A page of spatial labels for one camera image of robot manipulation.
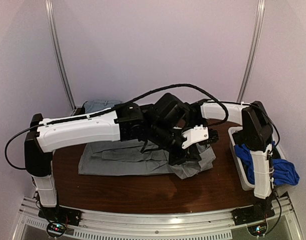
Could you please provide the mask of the grey polo shirt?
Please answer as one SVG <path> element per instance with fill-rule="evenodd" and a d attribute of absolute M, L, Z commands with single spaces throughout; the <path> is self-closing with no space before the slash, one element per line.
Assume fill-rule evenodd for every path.
<path fill-rule="evenodd" d="M 136 140 L 99 141 L 86 144 L 78 165 L 79 175 L 88 176 L 153 176 L 175 174 L 187 179 L 213 168 L 216 159 L 211 146 L 199 146 L 201 160 L 181 165 L 168 164 L 168 152 L 158 150 L 140 153 L 143 143 Z"/>

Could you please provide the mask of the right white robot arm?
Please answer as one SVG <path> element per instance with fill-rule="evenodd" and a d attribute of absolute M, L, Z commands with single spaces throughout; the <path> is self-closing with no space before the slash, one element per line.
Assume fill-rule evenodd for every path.
<path fill-rule="evenodd" d="M 237 146 L 246 146 L 250 151 L 254 173 L 254 196 L 259 202 L 249 210 L 252 220 L 261 220 L 268 213 L 273 193 L 272 155 L 275 146 L 272 133 L 276 130 L 260 101 L 252 103 L 219 102 L 202 99 L 188 104 L 175 96 L 165 94 L 160 100 L 156 115 L 161 117 L 162 133 L 158 145 L 169 152 L 169 164 L 179 165 L 189 159 L 198 159 L 197 144 L 211 144 L 217 141 L 217 132 L 208 126 L 197 126 L 200 118 L 219 119 L 219 109 L 224 109 L 223 121 L 242 125 L 242 129 L 233 133 Z"/>

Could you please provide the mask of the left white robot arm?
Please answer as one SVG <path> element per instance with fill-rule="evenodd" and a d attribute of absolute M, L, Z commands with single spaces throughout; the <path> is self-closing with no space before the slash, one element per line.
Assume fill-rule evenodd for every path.
<path fill-rule="evenodd" d="M 152 142 L 177 164 L 195 156 L 197 144 L 208 140 L 209 129 L 199 109 L 185 103 L 161 106 L 120 104 L 112 108 L 68 118 L 33 116 L 24 141 L 27 172 L 32 176 L 45 214 L 60 222 L 64 210 L 53 177 L 54 151 L 92 142 Z"/>

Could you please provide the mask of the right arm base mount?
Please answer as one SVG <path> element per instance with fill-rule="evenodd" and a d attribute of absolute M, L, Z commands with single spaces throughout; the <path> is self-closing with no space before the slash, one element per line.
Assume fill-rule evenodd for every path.
<path fill-rule="evenodd" d="M 272 205 L 264 206 L 261 204 L 254 204 L 249 207 L 236 208 L 231 211 L 234 224 L 236 226 L 242 224 L 253 223 L 257 221 L 264 221 L 266 218 L 275 215 Z"/>

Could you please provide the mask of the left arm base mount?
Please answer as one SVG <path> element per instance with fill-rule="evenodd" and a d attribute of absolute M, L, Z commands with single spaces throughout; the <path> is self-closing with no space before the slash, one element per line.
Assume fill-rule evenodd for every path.
<path fill-rule="evenodd" d="M 82 212 L 77 209 L 57 206 L 57 207 L 39 207 L 38 216 L 49 222 L 62 223 L 65 225 L 78 226 L 81 220 Z"/>

